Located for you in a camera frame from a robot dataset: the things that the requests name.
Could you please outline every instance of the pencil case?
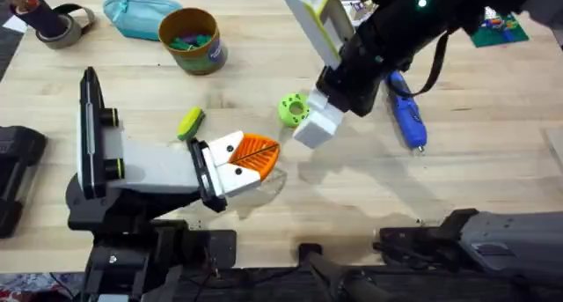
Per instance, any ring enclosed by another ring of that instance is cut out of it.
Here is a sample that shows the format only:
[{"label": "pencil case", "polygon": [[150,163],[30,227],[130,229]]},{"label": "pencil case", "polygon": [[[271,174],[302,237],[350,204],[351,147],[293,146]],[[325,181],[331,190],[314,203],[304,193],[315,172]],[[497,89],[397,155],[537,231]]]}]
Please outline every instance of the pencil case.
[{"label": "pencil case", "polygon": [[169,13],[182,9],[172,0],[106,0],[104,13],[128,38],[158,41],[158,26]]}]

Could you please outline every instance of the yellow sponge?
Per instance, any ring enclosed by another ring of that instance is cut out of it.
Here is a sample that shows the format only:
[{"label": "yellow sponge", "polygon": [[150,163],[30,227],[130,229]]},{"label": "yellow sponge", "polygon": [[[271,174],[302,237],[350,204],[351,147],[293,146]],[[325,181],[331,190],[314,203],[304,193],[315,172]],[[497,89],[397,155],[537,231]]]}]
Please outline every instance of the yellow sponge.
[{"label": "yellow sponge", "polygon": [[203,113],[200,107],[192,108],[192,110],[182,118],[182,122],[180,122],[178,126],[178,139],[181,141],[191,140],[197,133],[204,118],[205,113]]}]

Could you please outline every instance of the wooden table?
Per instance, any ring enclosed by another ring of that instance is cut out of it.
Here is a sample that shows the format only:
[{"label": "wooden table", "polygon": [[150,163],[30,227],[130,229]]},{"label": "wooden table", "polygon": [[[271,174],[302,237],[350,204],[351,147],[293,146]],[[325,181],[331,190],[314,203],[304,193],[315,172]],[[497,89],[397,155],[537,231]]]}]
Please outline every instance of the wooden table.
[{"label": "wooden table", "polygon": [[[283,0],[179,0],[211,12],[229,48],[226,66],[206,77],[188,76],[157,42],[121,36],[103,1],[51,0],[91,8],[99,23],[58,51],[28,31],[0,84],[0,122],[50,139],[17,233],[0,241],[1,272],[84,268],[91,235],[67,227],[64,191],[76,171],[78,83],[89,65],[136,140],[172,145],[181,117],[201,106],[208,118],[200,139],[242,129],[280,141],[273,178],[230,199],[224,213],[196,203],[168,215],[193,228],[236,230],[238,267],[295,264],[305,241],[339,262],[377,264],[370,242],[381,227],[438,224],[456,208],[563,210],[563,178],[544,137],[563,125],[563,57],[551,31],[525,16],[528,42],[476,49],[462,32],[451,37],[439,82],[417,99],[429,143],[414,156],[383,93],[370,115],[347,114],[316,151],[291,139],[277,101],[307,92],[323,63]],[[421,51],[406,74],[413,89],[426,80],[433,52]]]}]

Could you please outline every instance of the tape roll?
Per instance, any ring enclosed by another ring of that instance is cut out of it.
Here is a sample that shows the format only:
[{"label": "tape roll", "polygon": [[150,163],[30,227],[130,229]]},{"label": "tape roll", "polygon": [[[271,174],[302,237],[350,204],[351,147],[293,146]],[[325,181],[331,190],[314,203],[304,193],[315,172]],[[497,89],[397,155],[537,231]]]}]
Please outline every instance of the tape roll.
[{"label": "tape roll", "polygon": [[[86,16],[88,17],[88,24],[81,27],[70,15],[69,13],[78,10],[86,11]],[[41,42],[45,43],[49,48],[60,49],[72,46],[80,40],[80,37],[87,34],[96,22],[96,16],[94,13],[88,9],[77,4],[62,4],[53,9],[59,13],[61,20],[67,25],[67,30],[56,37],[47,38],[44,37],[40,32],[36,31],[35,36]]]}]

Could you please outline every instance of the cup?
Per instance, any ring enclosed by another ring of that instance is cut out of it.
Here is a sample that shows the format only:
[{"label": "cup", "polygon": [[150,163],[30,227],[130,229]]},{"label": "cup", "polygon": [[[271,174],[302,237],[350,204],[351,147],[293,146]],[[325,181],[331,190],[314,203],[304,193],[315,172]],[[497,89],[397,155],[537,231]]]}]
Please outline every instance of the cup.
[{"label": "cup", "polygon": [[[206,34],[211,39],[191,50],[170,47],[175,38]],[[175,11],[160,23],[158,38],[164,43],[180,68],[190,74],[205,75],[221,69],[227,61],[227,48],[221,42],[221,34],[213,16],[197,8]]]}]

